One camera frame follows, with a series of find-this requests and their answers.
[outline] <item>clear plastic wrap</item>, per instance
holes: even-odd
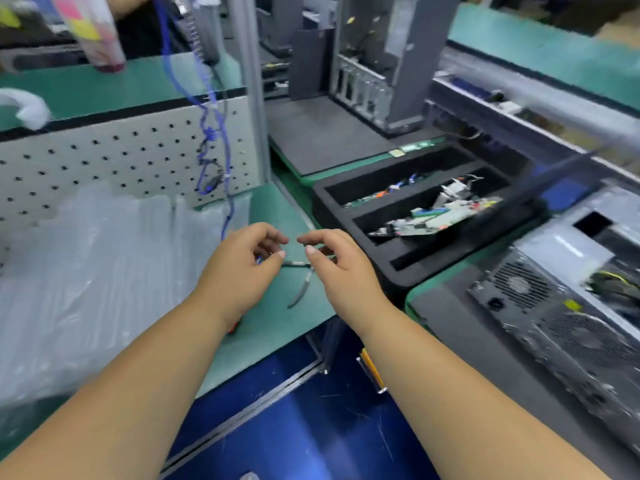
[[[250,195],[235,199],[230,229],[248,223],[249,206]],[[222,203],[197,212],[181,198],[141,200],[103,183],[10,236],[0,276],[0,440],[16,434],[16,412],[73,393],[187,297],[225,218]]]

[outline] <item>plastic bag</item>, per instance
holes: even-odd
[[[248,223],[236,198],[229,229]],[[2,412],[71,394],[193,290],[220,243],[226,206],[80,188],[58,215],[10,236],[0,276]]]

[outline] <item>yellow label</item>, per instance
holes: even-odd
[[[87,40],[101,40],[100,33],[89,20],[75,20],[68,18],[69,29],[75,33],[77,37]]]
[[[579,312],[582,309],[582,305],[578,303],[576,300],[567,299],[564,301],[564,306],[573,310],[574,312]]]
[[[7,5],[0,4],[0,25],[5,25],[12,29],[19,29],[21,26],[20,19]]]

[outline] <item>black tray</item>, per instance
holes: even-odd
[[[416,171],[433,172],[425,180],[357,207],[347,202],[380,191]],[[410,215],[411,209],[432,205],[441,185],[466,173],[484,177],[473,183],[474,194],[509,199],[517,185],[496,167],[457,143],[443,144],[386,159],[324,178],[314,187],[313,214],[325,228],[347,231],[371,259],[387,297],[402,306],[411,288],[485,247],[546,211],[537,198],[502,205],[499,215],[474,226],[473,217],[435,235],[370,237],[386,222]]]

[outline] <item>blue cable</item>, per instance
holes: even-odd
[[[173,74],[171,61],[169,60],[169,56],[171,55],[171,49],[169,46],[170,37],[169,37],[168,17],[167,17],[166,11],[164,10],[164,6],[162,5],[161,0],[154,0],[154,4],[156,6],[156,12],[159,19],[160,30],[162,34],[162,40],[163,40],[162,54],[163,54],[164,73],[166,74],[167,78],[171,81],[172,85],[176,88],[176,90],[180,92],[180,94],[182,94],[185,98],[187,98],[187,100],[191,104],[198,106],[202,110],[202,117],[200,118],[200,129],[204,136],[204,140],[202,142],[200,151],[198,153],[198,163],[202,165],[202,170],[200,171],[200,177],[198,178],[198,184],[197,184],[196,190],[201,195],[206,195],[213,191],[212,186],[208,186],[206,189],[202,190],[202,181],[205,176],[205,171],[209,163],[211,163],[210,161],[205,159],[209,151],[209,145],[207,143],[210,141],[215,141],[217,138],[217,133],[216,133],[216,130],[214,130],[213,128],[205,126],[207,117],[209,115],[209,109],[200,101],[198,101],[195,97],[188,94],[187,90],[185,90],[185,88],[182,87],[182,85],[178,82],[178,80],[175,78],[175,75]],[[231,222],[231,219],[233,218],[234,212],[235,212],[234,200],[229,192],[230,174],[231,174],[231,151],[230,151],[231,145],[229,144],[227,129],[225,128],[225,118],[217,108],[218,101],[216,99],[216,94],[209,83],[209,78],[207,77],[207,74],[204,73],[203,71],[204,61],[200,60],[199,56],[196,54],[195,51],[193,51],[193,55],[196,59],[196,69],[198,71],[198,75],[202,79],[205,87],[207,88],[209,99],[212,101],[214,105],[213,110],[216,116],[216,120],[218,122],[218,129],[220,131],[220,135],[222,136],[222,142],[225,147],[225,170],[224,170],[225,172],[223,175],[223,181],[224,181],[225,198],[229,204],[229,211],[228,211],[225,223],[222,227],[221,240],[224,241],[227,234],[228,225]]]

